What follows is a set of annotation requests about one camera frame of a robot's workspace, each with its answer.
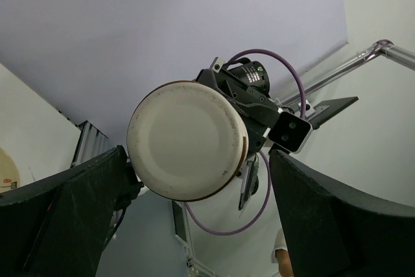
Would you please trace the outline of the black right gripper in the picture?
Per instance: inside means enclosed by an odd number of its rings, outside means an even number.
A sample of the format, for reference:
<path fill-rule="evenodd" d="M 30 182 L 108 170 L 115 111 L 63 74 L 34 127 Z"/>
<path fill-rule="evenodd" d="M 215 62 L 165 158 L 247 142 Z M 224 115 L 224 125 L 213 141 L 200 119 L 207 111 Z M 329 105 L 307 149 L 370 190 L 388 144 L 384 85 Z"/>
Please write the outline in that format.
<path fill-rule="evenodd" d="M 259 157 L 253 155 L 261 150 L 267 139 L 266 131 L 279 119 L 279 108 L 269 97 L 268 74 L 265 70 L 246 73 L 240 68 L 218 72 L 203 69 L 195 81 L 224 96 L 244 122 L 248 134 L 247 157 L 250 158 L 239 171 L 242 184 L 238 210 L 243 211 L 259 187 Z"/>

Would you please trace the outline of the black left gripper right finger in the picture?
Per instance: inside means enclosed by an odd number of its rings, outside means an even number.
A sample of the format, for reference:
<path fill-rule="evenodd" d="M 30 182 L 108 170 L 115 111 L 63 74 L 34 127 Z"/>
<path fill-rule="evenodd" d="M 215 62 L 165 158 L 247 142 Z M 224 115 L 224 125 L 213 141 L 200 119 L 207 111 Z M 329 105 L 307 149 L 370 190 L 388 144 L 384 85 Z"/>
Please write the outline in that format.
<path fill-rule="evenodd" d="M 369 195 L 281 151 L 270 176 L 295 276 L 413 276 L 414 208 Z"/>

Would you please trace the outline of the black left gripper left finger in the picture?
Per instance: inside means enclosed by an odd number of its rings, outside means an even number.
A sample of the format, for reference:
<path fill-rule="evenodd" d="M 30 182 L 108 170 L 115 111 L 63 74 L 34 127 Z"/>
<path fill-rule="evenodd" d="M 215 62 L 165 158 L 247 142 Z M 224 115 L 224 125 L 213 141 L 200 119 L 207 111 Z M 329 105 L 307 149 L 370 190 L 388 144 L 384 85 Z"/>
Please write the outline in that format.
<path fill-rule="evenodd" d="M 125 173 L 113 148 L 1 194 L 2 276 L 94 276 Z"/>

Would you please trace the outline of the brown white ceramic cup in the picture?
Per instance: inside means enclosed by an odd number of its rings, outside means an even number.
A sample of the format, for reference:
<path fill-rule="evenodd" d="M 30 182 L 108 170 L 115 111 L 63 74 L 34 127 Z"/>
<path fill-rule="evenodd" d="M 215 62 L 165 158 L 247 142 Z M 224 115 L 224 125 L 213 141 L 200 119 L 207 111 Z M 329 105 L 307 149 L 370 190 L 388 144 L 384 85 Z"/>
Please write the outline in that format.
<path fill-rule="evenodd" d="M 191 81 L 150 92 L 130 120 L 126 146 L 139 179 L 153 192 L 193 202 L 218 193 L 248 154 L 248 133 L 230 102 Z"/>

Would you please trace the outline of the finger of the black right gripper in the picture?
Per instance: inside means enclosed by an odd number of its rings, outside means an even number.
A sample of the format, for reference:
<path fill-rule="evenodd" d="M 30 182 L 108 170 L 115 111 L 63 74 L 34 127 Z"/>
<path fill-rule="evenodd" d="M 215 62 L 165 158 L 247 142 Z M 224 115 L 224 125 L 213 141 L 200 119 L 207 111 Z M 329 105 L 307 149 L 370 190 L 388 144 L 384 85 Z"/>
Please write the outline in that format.
<path fill-rule="evenodd" d="M 115 182 L 112 183 L 112 192 L 114 193 L 113 221 L 118 222 L 121 219 L 123 211 L 131 205 L 138 195 L 142 195 L 145 185 L 137 177 L 130 161 L 127 161 L 123 168 L 118 170 L 115 175 Z"/>

